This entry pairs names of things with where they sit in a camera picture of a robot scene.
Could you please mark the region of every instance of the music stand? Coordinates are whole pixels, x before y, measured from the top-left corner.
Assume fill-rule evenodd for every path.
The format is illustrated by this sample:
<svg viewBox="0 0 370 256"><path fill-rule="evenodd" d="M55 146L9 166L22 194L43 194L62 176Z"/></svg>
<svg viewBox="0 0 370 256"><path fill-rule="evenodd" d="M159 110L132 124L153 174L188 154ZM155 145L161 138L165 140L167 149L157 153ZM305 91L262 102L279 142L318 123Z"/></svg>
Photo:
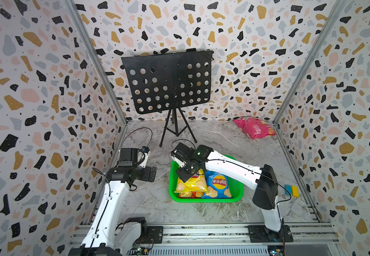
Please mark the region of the music stand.
<svg viewBox="0 0 370 256"><path fill-rule="evenodd" d="M179 136L188 128L197 143L181 107L209 101L212 54L213 51L201 51L122 58L137 113L168 110L160 147L167 130ZM179 132L176 109L186 123ZM171 111L175 131L167 127Z"/></svg>

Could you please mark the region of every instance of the tripod stand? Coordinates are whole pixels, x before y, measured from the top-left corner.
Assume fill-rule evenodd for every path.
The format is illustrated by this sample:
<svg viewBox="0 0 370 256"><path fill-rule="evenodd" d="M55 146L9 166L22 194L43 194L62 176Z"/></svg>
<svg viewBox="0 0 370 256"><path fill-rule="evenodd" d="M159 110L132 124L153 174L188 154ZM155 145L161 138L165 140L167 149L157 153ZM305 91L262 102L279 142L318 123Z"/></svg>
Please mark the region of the tripod stand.
<svg viewBox="0 0 370 256"><path fill-rule="evenodd" d="M160 143L160 147L162 147L162 143L164 141L164 137L165 137L165 132L168 130L170 132L172 132L173 134L175 134L176 136L179 136L186 128L189 129L189 132L191 133L192 137L193 137L193 140L195 141L195 143L198 143L198 141L196 141L195 139L195 136L193 135L193 132L191 130L191 127L189 126L188 124L188 121L186 120L185 116L183 115L182 113L182 110L181 108L178 108L179 112L181 113L181 116L182 118L184 119L185 121L185 124L186 126L180 131L178 132L178 120L177 120L177 117L176 117L176 108L173 108L173 109L170 109L168 111L168 116L167 116L167 121L165 123L165 127L164 127L164 132L162 133L162 138L161 138L161 143ZM168 123L169 123L169 117L171 115L171 111L173 112L172 113L172 123L175 125L175 131L172 131L171 129L168 128Z"/></svg>

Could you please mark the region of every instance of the lay's logo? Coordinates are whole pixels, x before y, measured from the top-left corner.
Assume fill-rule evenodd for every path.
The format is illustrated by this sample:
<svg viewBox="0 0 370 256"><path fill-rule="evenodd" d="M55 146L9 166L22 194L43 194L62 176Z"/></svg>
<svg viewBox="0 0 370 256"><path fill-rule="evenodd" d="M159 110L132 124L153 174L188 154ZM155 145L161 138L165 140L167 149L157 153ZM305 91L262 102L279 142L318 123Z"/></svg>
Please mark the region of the lay's logo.
<svg viewBox="0 0 370 256"><path fill-rule="evenodd" d="M226 178L222 175L217 175L212 179L212 185L215 186L217 189L224 189L228 182L226 181Z"/></svg>

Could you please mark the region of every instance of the marble floor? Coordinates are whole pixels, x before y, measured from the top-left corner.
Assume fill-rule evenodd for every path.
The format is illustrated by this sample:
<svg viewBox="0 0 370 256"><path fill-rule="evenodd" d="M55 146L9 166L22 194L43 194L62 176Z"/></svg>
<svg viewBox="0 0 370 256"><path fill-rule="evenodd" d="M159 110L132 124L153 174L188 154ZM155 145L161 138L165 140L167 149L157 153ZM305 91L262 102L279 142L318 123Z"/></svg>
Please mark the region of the marble floor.
<svg viewBox="0 0 370 256"><path fill-rule="evenodd" d="M178 121L178 123L179 129L185 125L183 121ZM144 216L148 223L264 222L260 208L252 202L254 191L246 186L244 196L236 203L179 203L173 201L168 192L171 143L179 138L193 140L188 130L179 137L167 132L163 146L159 147L164 125L165 122L162 121L129 122L126 134L140 127L152 129L153 138L149 145L151 154L147 166L155 166L158 170L153 183L134 182L138 188L127 196L119 222L123 222L128 217L140 216ZM276 136L251 140L239 130L233 121L192 121L189 125L198 141L196 146L203 144L212 147L222 154L231 155L236 160L247 164L256 166L268 164L273 167L277 181L281 185L284 186L286 183L297 185ZM139 130L126 139L123 147L141 148L147 145L149 139L148 130ZM279 188L279 195L288 198L284 196L282 188ZM288 202L280 203L279 209L286 223L314 222L302 197L293 197Z"/></svg>

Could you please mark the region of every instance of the plastic basket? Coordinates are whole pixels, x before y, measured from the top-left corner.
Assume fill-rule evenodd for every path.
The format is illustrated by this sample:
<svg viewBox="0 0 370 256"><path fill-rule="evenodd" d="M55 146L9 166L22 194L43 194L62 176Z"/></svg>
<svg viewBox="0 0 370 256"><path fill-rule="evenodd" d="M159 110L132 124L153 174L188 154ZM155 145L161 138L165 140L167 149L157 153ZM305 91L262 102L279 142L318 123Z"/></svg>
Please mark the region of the plastic basket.
<svg viewBox="0 0 370 256"><path fill-rule="evenodd" d="M232 198L178 198L179 193L175 193L176 184L178 183L178 175L176 170L179 168L177 162L172 161L171 163L171 176L169 177L169 195L174 201L180 203L234 203L239 201L243 197L243 184L237 180L228 177L229 189Z"/></svg>

